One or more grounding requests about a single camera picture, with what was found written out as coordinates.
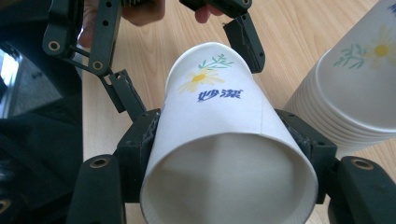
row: yellow flower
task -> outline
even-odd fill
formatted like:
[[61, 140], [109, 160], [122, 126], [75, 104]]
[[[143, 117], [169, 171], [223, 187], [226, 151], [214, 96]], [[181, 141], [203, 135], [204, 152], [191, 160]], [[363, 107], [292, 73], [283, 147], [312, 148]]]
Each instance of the yellow flower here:
[[364, 58], [372, 59], [372, 68], [379, 68], [385, 59], [396, 66], [396, 41], [392, 40], [392, 29], [382, 26], [379, 36], [373, 40], [373, 45], [366, 46]]
[[178, 92], [182, 93], [183, 91], [195, 92], [200, 85], [209, 84], [214, 85], [216, 82], [223, 83], [224, 80], [216, 77], [216, 70], [209, 70], [207, 67], [203, 68], [199, 71], [198, 74], [191, 73], [187, 76], [190, 81], [184, 83], [178, 88]]

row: paper cup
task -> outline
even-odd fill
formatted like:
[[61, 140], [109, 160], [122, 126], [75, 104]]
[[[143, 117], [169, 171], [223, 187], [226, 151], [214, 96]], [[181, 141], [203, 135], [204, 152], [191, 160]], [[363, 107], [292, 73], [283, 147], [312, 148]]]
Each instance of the paper cup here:
[[396, 1], [379, 1], [324, 54], [290, 98], [338, 156], [396, 136]]
[[141, 190], [148, 223], [304, 223], [316, 174], [255, 83], [219, 43], [174, 64]]

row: human hand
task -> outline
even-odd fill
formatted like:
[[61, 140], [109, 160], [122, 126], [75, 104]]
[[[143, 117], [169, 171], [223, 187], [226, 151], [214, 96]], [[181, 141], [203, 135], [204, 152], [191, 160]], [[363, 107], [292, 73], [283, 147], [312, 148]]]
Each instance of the human hand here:
[[[85, 0], [82, 22], [82, 32], [78, 38], [78, 43], [84, 48], [90, 48], [93, 39], [94, 23], [97, 17], [99, 0]], [[148, 0], [146, 3], [125, 7], [122, 10], [122, 17], [136, 26], [143, 26], [148, 23], [159, 21], [165, 14], [165, 0]], [[200, 23], [205, 23], [210, 15], [222, 15], [216, 8], [205, 5], [195, 11], [195, 19]]]

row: table surface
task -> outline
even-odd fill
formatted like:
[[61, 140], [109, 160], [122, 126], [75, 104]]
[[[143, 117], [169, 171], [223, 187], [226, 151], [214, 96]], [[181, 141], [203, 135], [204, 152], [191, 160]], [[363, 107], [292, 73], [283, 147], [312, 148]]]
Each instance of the table surface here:
[[[319, 57], [376, 3], [376, 0], [265, 0], [249, 10], [266, 54], [254, 75], [274, 108], [282, 108]], [[134, 27], [122, 20], [113, 71], [126, 69], [147, 109], [161, 108], [171, 66], [187, 49], [207, 41], [229, 45], [226, 16], [195, 21], [178, 1], [166, 1], [162, 21]], [[84, 158], [111, 154], [132, 122], [119, 114], [99, 79], [83, 74]], [[380, 164], [396, 180], [396, 138], [355, 155]], [[128, 223], [145, 223], [139, 204], [127, 205]], [[317, 205], [307, 223], [329, 223], [327, 205]]]

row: wooden table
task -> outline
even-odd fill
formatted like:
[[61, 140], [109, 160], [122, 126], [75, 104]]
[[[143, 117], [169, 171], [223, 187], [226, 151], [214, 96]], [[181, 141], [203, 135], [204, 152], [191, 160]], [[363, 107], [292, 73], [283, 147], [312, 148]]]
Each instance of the wooden table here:
[[[274, 108], [282, 108], [319, 57], [376, 3], [376, 0], [255, 0], [249, 13], [266, 54], [263, 72], [254, 75]], [[126, 69], [148, 109], [163, 105], [165, 79], [179, 55], [206, 42], [228, 45], [226, 16], [195, 21], [178, 1], [166, 1], [162, 21], [134, 27], [122, 21], [113, 71]], [[84, 158], [112, 153], [131, 126], [119, 114], [99, 80], [83, 76]], [[356, 155], [379, 163], [396, 180], [396, 138]], [[145, 223], [138, 204], [127, 206], [128, 223]], [[307, 223], [329, 223], [327, 205], [317, 205]]]

